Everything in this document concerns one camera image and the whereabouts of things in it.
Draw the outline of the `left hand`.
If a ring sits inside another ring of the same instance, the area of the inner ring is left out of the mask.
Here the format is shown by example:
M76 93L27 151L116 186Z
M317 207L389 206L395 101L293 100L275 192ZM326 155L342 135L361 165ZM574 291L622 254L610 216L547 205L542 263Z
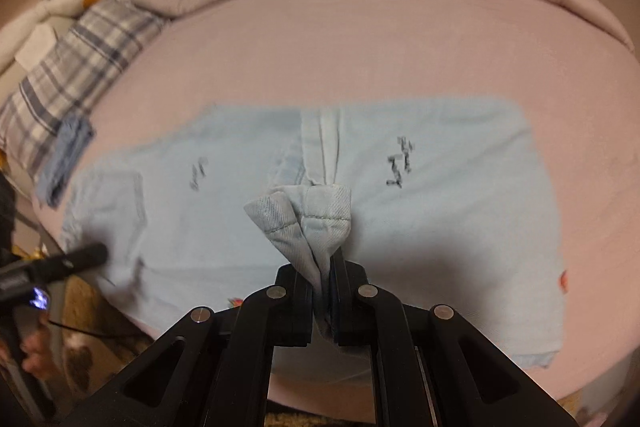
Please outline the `left hand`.
M26 373L34 375L40 381L50 381L60 375L51 349L51 332L47 312L40 314L37 328L23 340L21 350L26 355L22 362Z

